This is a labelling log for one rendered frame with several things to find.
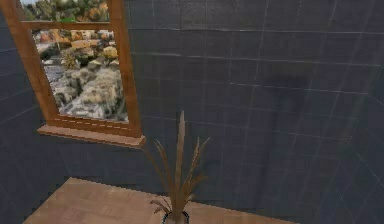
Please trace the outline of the brown dry house plant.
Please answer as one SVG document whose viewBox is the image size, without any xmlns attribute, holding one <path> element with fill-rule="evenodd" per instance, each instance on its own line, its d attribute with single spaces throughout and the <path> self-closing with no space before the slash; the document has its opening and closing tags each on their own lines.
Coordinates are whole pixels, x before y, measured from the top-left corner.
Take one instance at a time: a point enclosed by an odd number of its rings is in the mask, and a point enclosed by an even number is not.
<svg viewBox="0 0 384 224">
<path fill-rule="evenodd" d="M 171 171 L 165 147 L 159 140 L 155 140 L 154 145 L 159 153 L 162 166 L 159 166 L 156 163 L 154 157 L 148 149 L 142 149 L 145 156 L 151 162 L 154 171 L 158 175 L 161 185 L 168 196 L 168 199 L 162 198 L 162 200 L 153 199 L 150 201 L 152 205 L 156 205 L 154 213 L 164 213 L 161 224 L 189 224 L 190 216 L 185 211 L 185 207 L 192 201 L 194 197 L 193 191 L 197 185 L 207 179 L 207 176 L 203 174 L 195 175 L 195 171 L 199 165 L 202 152 L 204 151 L 210 138 L 207 138 L 204 142 L 200 142 L 200 138 L 197 138 L 187 175 L 182 177 L 185 135 L 185 113 L 184 111 L 181 111 L 178 122 L 174 171 Z"/>
</svg>

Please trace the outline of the brown wooden framed window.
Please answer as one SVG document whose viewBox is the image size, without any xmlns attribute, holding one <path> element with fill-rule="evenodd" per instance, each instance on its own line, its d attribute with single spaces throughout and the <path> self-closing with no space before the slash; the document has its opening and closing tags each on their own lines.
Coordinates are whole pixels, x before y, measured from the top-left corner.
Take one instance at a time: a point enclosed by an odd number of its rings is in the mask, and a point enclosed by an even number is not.
<svg viewBox="0 0 384 224">
<path fill-rule="evenodd" d="M 144 146 L 146 139 L 142 132 L 138 110 L 123 0 L 107 0 L 107 9 L 109 14 L 107 22 L 26 21 L 20 0 L 0 0 L 0 11 L 5 17 L 46 120 L 46 124 L 40 127 L 37 132 L 44 135 L 140 149 Z M 98 29 L 113 32 L 117 44 L 128 120 L 119 122 L 61 114 L 54 102 L 48 78 L 44 74 L 43 65 L 32 40 L 31 31 L 34 29 Z"/>
</svg>

